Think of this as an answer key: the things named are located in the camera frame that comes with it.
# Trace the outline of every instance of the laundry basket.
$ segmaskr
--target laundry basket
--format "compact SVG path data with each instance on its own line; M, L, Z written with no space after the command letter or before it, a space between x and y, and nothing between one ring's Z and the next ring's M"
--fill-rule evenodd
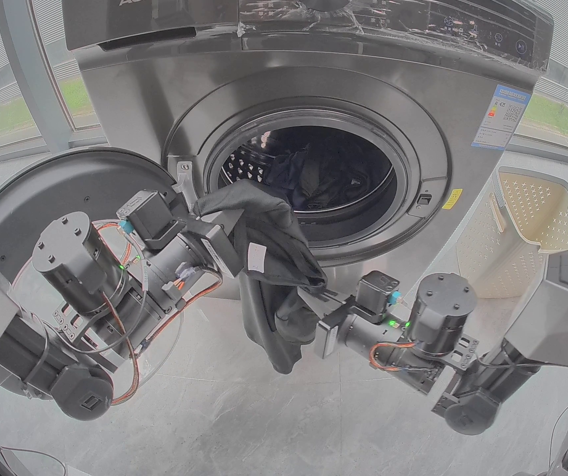
M500 207L498 185L479 202L456 246L460 273L479 298L520 296L542 267L539 247L522 240L507 211Z
M457 256L478 297L511 298L525 292L544 254L566 249L568 184L502 167L463 231Z
M502 194L520 237L540 252L568 250L568 184L513 168L498 170Z

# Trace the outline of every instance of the window frame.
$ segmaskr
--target window frame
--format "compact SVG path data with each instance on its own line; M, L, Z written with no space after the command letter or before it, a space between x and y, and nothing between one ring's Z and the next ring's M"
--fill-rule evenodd
M0 35L11 71L40 133L1 146L0 162L107 144L99 125L75 127L46 57L30 0L0 0Z

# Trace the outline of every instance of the warning sticker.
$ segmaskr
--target warning sticker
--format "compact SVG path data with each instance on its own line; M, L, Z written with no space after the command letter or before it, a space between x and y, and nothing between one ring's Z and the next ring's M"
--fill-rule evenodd
M459 198L461 197L462 193L463 193L462 188L455 188L450 194L447 202L443 205L443 210L451 210L456 204L456 201L458 201Z
M499 84L471 146L504 150L530 99L530 93Z

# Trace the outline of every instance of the connector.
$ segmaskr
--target connector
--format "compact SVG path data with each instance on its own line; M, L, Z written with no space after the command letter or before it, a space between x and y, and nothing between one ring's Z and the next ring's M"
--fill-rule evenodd
M181 294L181 292L173 282L167 282L165 285L161 287L161 289L173 301L179 301L183 297L183 295Z
M387 301L387 304L388 305L396 305L396 302L398 302L400 298L401 298L400 291L395 291L390 295L390 298Z
M134 226L129 220L121 220L119 227L123 229L123 232L126 234L131 234L134 231Z

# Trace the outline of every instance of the tiled floor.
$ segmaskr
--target tiled floor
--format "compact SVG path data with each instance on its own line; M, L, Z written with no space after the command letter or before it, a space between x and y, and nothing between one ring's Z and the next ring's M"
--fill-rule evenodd
M0 168L0 183L28 162ZM455 266L450 252L436 271ZM480 302L467 330L481 349L501 337L514 306ZM92 476L535 474L548 467L550 432L568 405L568 370L542 369L476 437L450 430L431 405L346 348L321 361L305 347L292 374L277 374L244 335L238 302L205 298L186 312L161 371L97 421L0 388L0 442L47 451ZM554 450L567 428L568 412ZM59 474L50 461L21 459L37 476Z

